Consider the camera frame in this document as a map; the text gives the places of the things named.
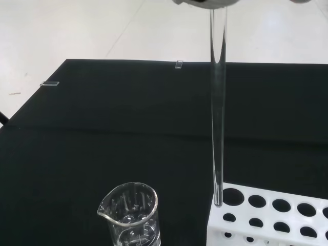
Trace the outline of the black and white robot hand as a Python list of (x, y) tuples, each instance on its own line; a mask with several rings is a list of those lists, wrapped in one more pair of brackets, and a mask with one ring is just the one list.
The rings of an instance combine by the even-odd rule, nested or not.
[(216, 10), (238, 3), (240, 0), (172, 0), (173, 3), (180, 5), (186, 3), (201, 9)]

